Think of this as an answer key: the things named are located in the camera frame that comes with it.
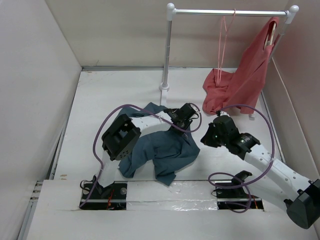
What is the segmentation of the blue t shirt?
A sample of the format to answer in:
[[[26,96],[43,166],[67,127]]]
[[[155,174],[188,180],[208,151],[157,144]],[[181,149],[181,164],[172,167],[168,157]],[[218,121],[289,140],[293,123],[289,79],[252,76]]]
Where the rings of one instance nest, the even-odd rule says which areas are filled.
[[[173,130],[158,131],[142,136],[131,154],[118,165],[125,178],[133,178],[137,169],[148,161],[154,165],[155,179],[170,186],[176,171],[192,164],[200,153],[190,132],[179,135]]]

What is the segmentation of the pink wire hanger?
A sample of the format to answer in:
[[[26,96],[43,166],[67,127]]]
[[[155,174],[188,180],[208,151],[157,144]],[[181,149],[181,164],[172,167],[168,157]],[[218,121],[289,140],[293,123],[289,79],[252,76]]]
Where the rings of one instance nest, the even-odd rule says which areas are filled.
[[[233,24],[233,21],[235,19],[236,15],[236,9],[233,10],[232,19],[227,25],[226,17],[223,16],[220,20],[220,30],[219,30],[219,40],[218,40],[218,64],[217,64],[217,83],[220,84],[221,78],[222,78],[222,67],[224,63],[224,57],[225,57],[225,50],[226,50],[226,44],[227,44],[227,37],[230,31],[230,28]]]

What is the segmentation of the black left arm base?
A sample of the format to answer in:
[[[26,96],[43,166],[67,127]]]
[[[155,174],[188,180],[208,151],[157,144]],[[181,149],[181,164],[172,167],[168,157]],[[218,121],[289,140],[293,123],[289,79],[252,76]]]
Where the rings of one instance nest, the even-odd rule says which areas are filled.
[[[93,189],[96,177],[92,180],[82,180],[82,190],[79,208],[81,210],[122,211],[127,209],[127,182],[114,182],[107,187],[99,183]]]

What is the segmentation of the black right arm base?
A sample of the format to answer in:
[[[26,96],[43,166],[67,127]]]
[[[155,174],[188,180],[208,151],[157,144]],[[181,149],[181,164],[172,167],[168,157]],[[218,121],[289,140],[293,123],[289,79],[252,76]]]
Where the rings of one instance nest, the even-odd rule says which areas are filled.
[[[245,181],[246,178],[251,177],[252,173],[248,171],[241,171],[235,175],[237,178]],[[218,180],[216,184],[231,187],[239,185],[240,182],[237,179],[229,179],[229,180]],[[223,189],[220,187],[215,187],[211,192],[211,195],[217,200],[218,210],[230,210],[234,213],[243,213],[246,209],[248,210],[263,210],[263,202],[262,199],[252,195],[250,206],[247,208],[249,203],[249,195],[243,188],[235,188],[235,189]]]

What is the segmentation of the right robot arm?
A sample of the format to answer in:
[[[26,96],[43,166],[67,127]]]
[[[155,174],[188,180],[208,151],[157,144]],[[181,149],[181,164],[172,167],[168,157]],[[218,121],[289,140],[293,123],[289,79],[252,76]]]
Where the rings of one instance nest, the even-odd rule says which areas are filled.
[[[300,228],[309,229],[320,217],[320,181],[300,175],[268,153],[249,133],[240,133],[233,119],[216,117],[200,140],[208,147],[225,147],[246,163],[261,171],[260,176],[242,170],[232,177],[232,193],[237,197],[254,195],[284,210]]]

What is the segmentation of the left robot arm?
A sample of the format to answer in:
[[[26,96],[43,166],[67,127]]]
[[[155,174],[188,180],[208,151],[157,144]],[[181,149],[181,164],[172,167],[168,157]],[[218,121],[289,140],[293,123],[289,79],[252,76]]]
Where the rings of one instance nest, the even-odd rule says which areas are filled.
[[[202,120],[193,103],[181,108],[166,108],[149,103],[134,110],[134,105],[119,107],[120,114],[101,136],[103,156],[93,188],[100,198],[112,191],[116,171],[133,178],[137,169],[153,161],[155,178],[169,186],[175,172],[193,163],[200,153],[190,129],[195,119]]]

